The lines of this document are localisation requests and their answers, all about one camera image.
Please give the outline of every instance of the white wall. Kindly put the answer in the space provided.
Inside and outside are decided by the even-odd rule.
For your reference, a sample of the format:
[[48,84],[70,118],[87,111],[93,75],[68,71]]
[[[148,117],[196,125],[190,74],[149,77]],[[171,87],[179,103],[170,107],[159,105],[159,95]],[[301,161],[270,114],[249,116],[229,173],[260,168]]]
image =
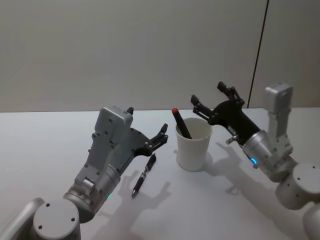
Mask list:
[[320,1],[270,0],[250,107],[276,82],[293,85],[294,107],[320,107]]
[[247,100],[265,0],[0,0],[0,112]]

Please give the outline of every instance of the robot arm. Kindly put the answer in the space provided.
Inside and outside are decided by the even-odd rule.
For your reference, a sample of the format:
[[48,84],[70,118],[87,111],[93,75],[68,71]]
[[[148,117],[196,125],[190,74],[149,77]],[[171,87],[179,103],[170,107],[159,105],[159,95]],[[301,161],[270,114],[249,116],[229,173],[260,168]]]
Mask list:
[[102,108],[87,161],[64,199],[34,199],[0,233],[0,240],[80,240],[80,224],[95,216],[134,157],[150,156],[168,140],[167,124],[152,139],[131,128],[133,111]]
[[297,163],[290,154],[293,147],[287,135],[293,88],[276,83],[265,89],[265,109],[268,111],[268,132],[260,130],[243,112],[244,101],[234,87],[227,88],[219,82],[217,87],[228,100],[210,110],[196,96],[191,97],[193,112],[210,125],[221,125],[232,137],[227,144],[236,141],[253,163],[268,178],[279,183],[276,196],[290,210],[298,210],[308,202],[314,202],[303,216],[305,232],[311,240],[320,239],[320,169],[307,163]]

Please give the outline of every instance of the pen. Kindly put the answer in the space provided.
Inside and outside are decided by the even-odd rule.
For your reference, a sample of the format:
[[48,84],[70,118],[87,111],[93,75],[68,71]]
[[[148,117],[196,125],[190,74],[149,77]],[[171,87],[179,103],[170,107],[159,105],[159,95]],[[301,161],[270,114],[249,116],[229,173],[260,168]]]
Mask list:
[[133,191],[132,191],[132,194],[131,194],[131,198],[134,198],[138,192],[139,192],[139,189],[141,188],[142,184],[144,183],[145,179],[146,179],[146,176],[147,174],[151,171],[153,165],[155,164],[157,158],[156,158],[156,154],[152,154],[148,163],[145,165],[144,167],[144,171],[143,173],[141,173],[141,176],[139,177],[138,181],[136,182],[134,188],[133,188]]
[[174,119],[176,121],[176,125],[180,129],[181,135],[184,136],[186,139],[192,139],[190,132],[188,131],[188,128],[187,128],[184,120],[182,119],[178,109],[172,108],[171,112],[172,112]]

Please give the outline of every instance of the white table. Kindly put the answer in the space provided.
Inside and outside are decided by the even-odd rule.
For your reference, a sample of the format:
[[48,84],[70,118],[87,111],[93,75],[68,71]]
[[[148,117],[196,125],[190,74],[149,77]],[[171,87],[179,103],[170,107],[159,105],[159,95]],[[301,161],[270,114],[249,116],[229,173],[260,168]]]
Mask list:
[[[263,109],[244,109],[262,129]],[[181,111],[196,117],[191,110]],[[85,163],[98,112],[0,113],[0,223],[35,197],[58,199]],[[147,157],[136,157],[95,218],[81,225],[83,240],[304,240],[301,216],[275,197],[276,184],[252,164],[229,133],[213,128],[203,172],[176,163],[175,122],[169,110],[135,111],[132,127],[153,137],[168,123],[168,143],[135,199],[130,195]],[[320,108],[296,108],[288,135],[299,162],[320,166]]]

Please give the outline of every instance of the white paper cup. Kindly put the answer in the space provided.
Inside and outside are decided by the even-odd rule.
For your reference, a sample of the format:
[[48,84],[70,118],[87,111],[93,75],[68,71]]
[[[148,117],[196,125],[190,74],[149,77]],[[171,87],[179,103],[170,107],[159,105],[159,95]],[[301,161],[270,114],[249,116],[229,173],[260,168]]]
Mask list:
[[200,118],[186,118],[184,122],[192,139],[183,137],[178,126],[175,127],[178,143],[178,163],[180,167],[187,171],[199,171],[206,161],[212,126]]

